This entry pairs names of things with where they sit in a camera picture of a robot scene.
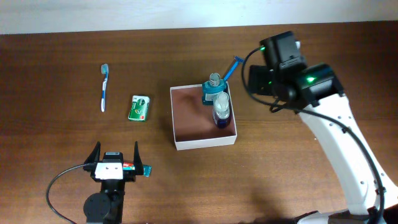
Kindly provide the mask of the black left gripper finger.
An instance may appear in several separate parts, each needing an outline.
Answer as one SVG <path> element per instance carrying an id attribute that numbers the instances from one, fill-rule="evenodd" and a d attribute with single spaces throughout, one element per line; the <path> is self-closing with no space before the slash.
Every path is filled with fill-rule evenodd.
<path id="1" fill-rule="evenodd" d="M 139 155 L 139 147 L 138 147 L 138 142 L 137 141 L 134 143 L 133 164 L 134 164 L 136 175 L 144 175 L 144 166 L 143 166 L 141 157 Z"/>
<path id="2" fill-rule="evenodd" d="M 84 161 L 84 164 L 91 164 L 91 163 L 98 162 L 100 159 L 100 149 L 101 149 L 101 143 L 98 141 L 96 143 L 94 149 L 90 153 L 90 155 Z"/>

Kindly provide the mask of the teal mouthwash bottle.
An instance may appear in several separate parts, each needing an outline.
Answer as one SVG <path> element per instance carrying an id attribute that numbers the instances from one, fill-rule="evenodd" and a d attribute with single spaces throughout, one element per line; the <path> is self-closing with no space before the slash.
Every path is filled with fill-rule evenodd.
<path id="1" fill-rule="evenodd" d="M 226 82 L 220 77 L 219 73 L 212 73 L 209 80 L 202 84 L 202 103 L 213 105 L 214 98 L 225 89 Z"/>

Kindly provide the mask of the purple pump soap bottle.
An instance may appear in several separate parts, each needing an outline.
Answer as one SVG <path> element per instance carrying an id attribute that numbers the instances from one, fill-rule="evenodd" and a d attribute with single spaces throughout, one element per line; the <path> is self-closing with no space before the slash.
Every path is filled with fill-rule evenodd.
<path id="1" fill-rule="evenodd" d="M 230 122 L 229 95 L 219 93 L 213 101 L 213 121 L 220 129 L 226 128 Z"/>

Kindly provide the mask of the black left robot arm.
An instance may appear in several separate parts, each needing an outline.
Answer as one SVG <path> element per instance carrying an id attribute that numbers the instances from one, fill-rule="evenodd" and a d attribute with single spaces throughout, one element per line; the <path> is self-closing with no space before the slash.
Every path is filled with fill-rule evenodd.
<path id="1" fill-rule="evenodd" d="M 86 158 L 83 170 L 101 184 L 98 193 L 90 195 L 83 206 L 87 223 L 121 223 L 125 184 L 135 182 L 136 177 L 144 174 L 144 166 L 139 155 L 138 143 L 134 143 L 134 158 L 131 168 L 125 168 L 121 152 L 106 152 L 100 156 L 101 143 Z"/>

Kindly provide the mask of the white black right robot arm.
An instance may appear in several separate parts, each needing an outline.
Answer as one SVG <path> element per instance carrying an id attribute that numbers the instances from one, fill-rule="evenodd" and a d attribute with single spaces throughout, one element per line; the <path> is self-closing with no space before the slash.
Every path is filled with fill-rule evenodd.
<path id="1" fill-rule="evenodd" d="M 256 102 L 271 96 L 270 111 L 291 110 L 318 139 L 338 177 L 344 210 L 318 210 L 284 223 L 397 223 L 397 186 L 378 163 L 360 131 L 344 88 L 332 68 L 307 65 L 293 32 L 261 40 L 265 65 L 252 65 L 243 85 Z"/>

